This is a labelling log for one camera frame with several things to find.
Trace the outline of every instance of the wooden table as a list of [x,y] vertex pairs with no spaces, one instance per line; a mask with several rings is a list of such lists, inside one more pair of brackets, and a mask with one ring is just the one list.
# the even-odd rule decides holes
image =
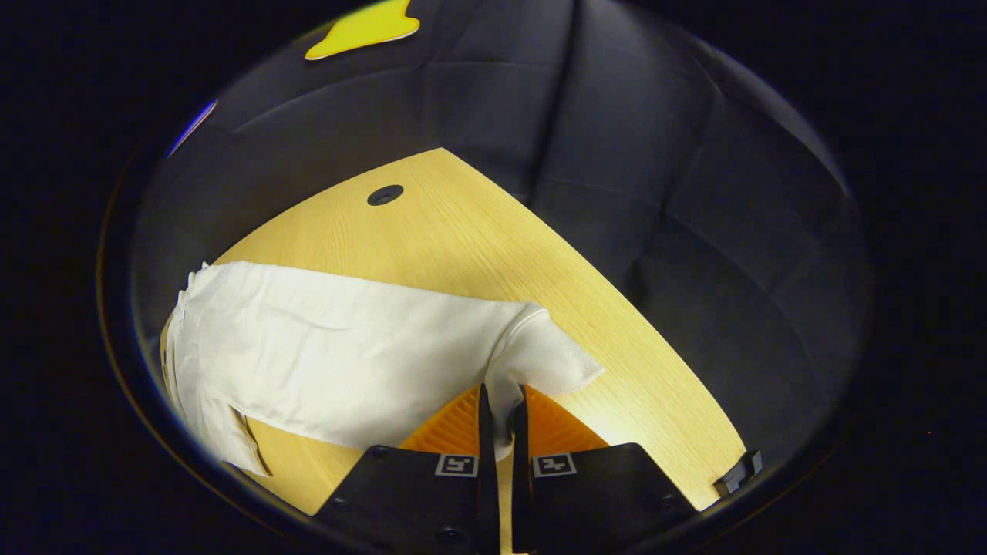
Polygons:
[[[367,198],[392,184],[397,199]],[[620,292],[527,208],[438,148],[291,207],[214,264],[277,264],[489,300],[541,303],[607,371],[555,399],[610,444],[640,443],[697,509],[744,445],[713,396]],[[248,419],[271,477],[251,477],[311,515],[360,456]],[[511,457],[497,466],[510,552]]]

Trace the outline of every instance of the yellow sticker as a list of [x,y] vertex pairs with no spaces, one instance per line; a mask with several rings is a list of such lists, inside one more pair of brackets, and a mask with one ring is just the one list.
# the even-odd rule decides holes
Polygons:
[[322,59],[362,46],[403,39],[418,30],[418,20],[405,16],[411,0],[384,0],[340,18],[324,40],[309,48],[305,59]]

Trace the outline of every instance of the folded shirt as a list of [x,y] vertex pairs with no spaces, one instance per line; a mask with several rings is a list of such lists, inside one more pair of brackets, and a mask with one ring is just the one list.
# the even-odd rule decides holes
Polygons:
[[247,262],[189,274],[165,349],[168,393],[192,434],[260,475],[244,417],[359,449],[399,445],[483,382],[501,459],[519,384],[560,395],[601,372],[534,302]]

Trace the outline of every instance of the yellow object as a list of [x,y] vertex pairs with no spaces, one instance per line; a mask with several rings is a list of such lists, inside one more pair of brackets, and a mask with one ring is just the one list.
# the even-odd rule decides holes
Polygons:
[[401,449],[480,456],[480,386],[442,407],[401,444]]
[[559,403],[525,385],[528,405],[528,458],[609,447],[600,436]]
[[[404,193],[379,206],[367,203],[392,184]],[[586,388],[553,401],[612,445],[639,443],[696,509],[720,498],[714,482],[746,451],[717,401],[645,317],[548,225],[445,149],[330,187],[214,264],[238,260],[540,303],[607,368]],[[361,454],[247,423],[273,474],[251,478],[309,515]],[[512,458],[497,463],[502,515],[510,514]],[[500,521],[509,552],[510,518]]]
[[418,30],[418,20],[405,16],[410,1],[384,0],[340,18],[325,39],[309,48],[305,59],[322,59],[413,34]]

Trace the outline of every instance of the orange gripper pad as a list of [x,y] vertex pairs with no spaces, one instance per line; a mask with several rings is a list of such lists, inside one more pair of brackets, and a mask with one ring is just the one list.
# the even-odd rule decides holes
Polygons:
[[480,386],[468,389],[439,409],[401,449],[480,456]]
[[610,446],[544,393],[530,385],[525,385],[524,390],[528,399],[529,458]]

